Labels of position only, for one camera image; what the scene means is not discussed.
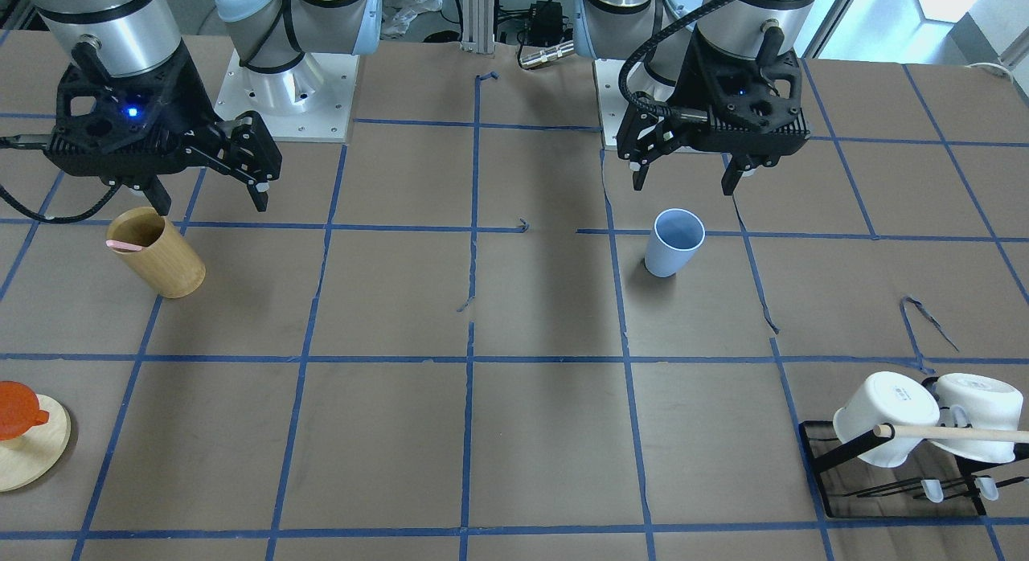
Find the plastic bag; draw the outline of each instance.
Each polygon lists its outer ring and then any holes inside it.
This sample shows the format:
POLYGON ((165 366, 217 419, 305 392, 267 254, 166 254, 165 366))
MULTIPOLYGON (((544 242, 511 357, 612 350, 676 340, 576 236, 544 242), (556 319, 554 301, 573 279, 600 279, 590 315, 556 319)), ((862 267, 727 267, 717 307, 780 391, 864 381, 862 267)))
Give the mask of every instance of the plastic bag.
POLYGON ((437 11, 443 0, 383 0, 383 38, 403 36, 411 22, 422 12, 437 11))

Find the wooden rod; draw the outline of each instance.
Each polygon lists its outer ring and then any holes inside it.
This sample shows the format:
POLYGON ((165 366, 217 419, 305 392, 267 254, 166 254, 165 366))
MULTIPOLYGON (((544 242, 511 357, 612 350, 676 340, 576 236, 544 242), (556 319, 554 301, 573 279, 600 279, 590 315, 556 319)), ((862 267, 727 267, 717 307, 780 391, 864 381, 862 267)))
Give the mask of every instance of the wooden rod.
POLYGON ((990 430, 986 428, 954 428, 950 426, 876 425, 873 431, 881 439, 952 439, 959 441, 999 441, 1029 443, 1029 430, 990 430))

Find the light blue plastic cup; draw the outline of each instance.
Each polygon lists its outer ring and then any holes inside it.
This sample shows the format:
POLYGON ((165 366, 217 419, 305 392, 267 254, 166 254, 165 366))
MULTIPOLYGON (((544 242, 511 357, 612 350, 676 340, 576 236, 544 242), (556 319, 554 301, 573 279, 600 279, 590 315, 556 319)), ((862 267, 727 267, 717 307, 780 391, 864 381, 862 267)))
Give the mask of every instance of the light blue plastic cup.
POLYGON ((643 264, 659 278, 672 276, 697 253, 705 236, 704 223, 691 212, 665 210, 653 220, 643 264))

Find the white cup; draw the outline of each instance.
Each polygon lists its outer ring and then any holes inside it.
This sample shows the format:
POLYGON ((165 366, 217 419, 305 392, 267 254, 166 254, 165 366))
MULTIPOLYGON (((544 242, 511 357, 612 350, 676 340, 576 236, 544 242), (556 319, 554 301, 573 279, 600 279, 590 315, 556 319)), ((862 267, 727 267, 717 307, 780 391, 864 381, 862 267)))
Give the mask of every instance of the white cup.
MULTIPOLYGON (((957 407, 964 410, 972 428, 1018 430, 1022 418, 1022 393, 1017 388, 985 376, 955 373, 936 381, 939 406, 955 409, 945 412, 944 424, 953 426, 957 407)), ((1015 460, 1015 443, 1000 441, 929 441, 945 451, 980 462, 1003 463, 1015 460)))
MULTIPOLYGON (((921 384, 896 373, 876 373, 864 380, 846 406, 832 416, 832 428, 841 443, 847 443, 888 422, 912 426, 935 426, 939 407, 921 384)), ((908 454, 922 439, 893 439, 857 458, 893 468, 908 460, 908 454)))
POLYGON ((667 278, 689 261, 704 237, 699 217, 683 209, 665 210, 653 220, 643 264, 654 276, 667 278))

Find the wooden cup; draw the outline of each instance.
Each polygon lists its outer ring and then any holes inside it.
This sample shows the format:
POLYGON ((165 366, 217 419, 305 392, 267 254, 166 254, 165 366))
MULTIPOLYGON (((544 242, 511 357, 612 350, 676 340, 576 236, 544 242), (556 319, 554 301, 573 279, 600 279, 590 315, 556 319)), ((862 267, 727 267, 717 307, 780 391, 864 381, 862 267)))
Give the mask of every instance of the wooden cup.
POLYGON ((204 282, 207 270, 200 256, 151 207, 131 209, 114 218, 107 226, 107 239, 143 247, 136 252, 111 251, 165 297, 182 297, 204 282))

